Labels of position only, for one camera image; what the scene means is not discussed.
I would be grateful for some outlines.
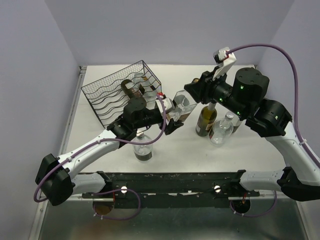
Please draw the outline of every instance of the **purple cable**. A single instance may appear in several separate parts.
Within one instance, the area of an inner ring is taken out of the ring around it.
[[[136,212],[134,214],[132,214],[131,216],[128,216],[128,217],[111,217],[111,216],[106,216],[106,215],[99,215],[97,212],[96,212],[96,206],[93,205],[93,211],[94,211],[94,214],[100,218],[103,218],[103,219],[109,219],[109,220],[119,220],[119,221],[123,221],[123,220],[129,220],[129,219],[133,219],[135,216],[137,216],[140,211],[141,211],[141,199],[138,195],[138,193],[136,193],[135,191],[131,190],[131,189],[115,189],[115,190],[112,190],[112,191],[106,191],[106,192],[99,192],[99,193],[91,193],[93,195],[105,195],[105,194],[111,194],[111,193],[115,193],[115,192],[120,192],[120,191],[129,191],[131,193],[133,193],[136,198],[138,199],[138,207],[136,209]]]
[[[149,142],[132,142],[132,141],[128,141],[128,140],[123,140],[123,139],[118,139],[118,138],[102,138],[100,140],[101,142],[122,142],[122,143],[126,143],[126,144],[132,144],[132,145],[150,145],[155,143],[156,141],[158,141],[162,134],[164,134],[165,129],[166,129],[166,107],[164,105],[164,102],[162,101],[161,97],[159,95],[156,95],[156,97],[159,99],[161,107],[162,107],[162,117],[163,117],[163,124],[162,124],[162,129],[161,132],[159,133],[159,135],[153,139],[152,141]],[[74,154],[72,154],[70,157],[73,159],[75,156],[79,155],[80,153],[82,153],[83,151],[87,150],[88,148],[91,148],[92,146],[99,144],[98,141],[92,142],[90,144],[88,144],[87,146],[83,147],[82,149],[80,149],[79,151],[75,152]],[[69,158],[67,158],[66,160],[62,161],[61,163],[59,163],[57,166],[55,166],[53,169],[51,169],[43,178],[42,180],[39,182],[38,186],[35,189],[35,192],[33,194],[33,200],[36,203],[41,203],[46,201],[48,198],[43,198],[43,199],[38,199],[37,195],[38,192],[40,191],[42,185],[45,183],[45,181],[51,176],[52,173],[54,173],[58,168],[60,168],[62,165],[66,164],[67,162],[69,162]]]
[[[293,118],[294,122],[293,122],[293,126],[294,126],[296,135],[297,135],[303,149],[306,151],[306,153],[309,155],[309,157],[312,159],[312,161],[320,168],[320,162],[319,162],[318,157],[315,156],[312,153],[312,151],[310,150],[310,148],[306,145],[305,140],[302,137],[300,130],[299,130],[299,125],[298,125],[298,102],[299,102],[298,101],[299,100],[298,73],[297,73],[297,68],[296,68],[294,61],[289,56],[289,54],[285,50],[283,50],[281,47],[279,47],[277,45],[273,45],[273,44],[268,44],[268,43],[252,43],[252,44],[238,46],[238,47],[235,47],[235,48],[227,51],[226,54],[229,55],[229,54],[234,53],[238,50],[251,48],[251,47],[267,47],[267,48],[276,49],[279,52],[281,52],[286,57],[286,59],[289,61],[290,66],[293,71],[293,80],[294,80],[294,118]]]
[[[278,201],[277,191],[274,191],[274,202],[273,202],[272,206],[267,211],[260,213],[260,214],[257,214],[257,215],[244,215],[242,213],[236,212],[236,210],[234,209],[234,203],[232,201],[230,201],[230,208],[231,208],[232,212],[238,216],[245,217],[245,218],[258,218],[258,217],[261,217],[261,216],[264,216],[264,215],[270,213],[273,209],[275,209],[275,207],[277,205],[277,201]]]

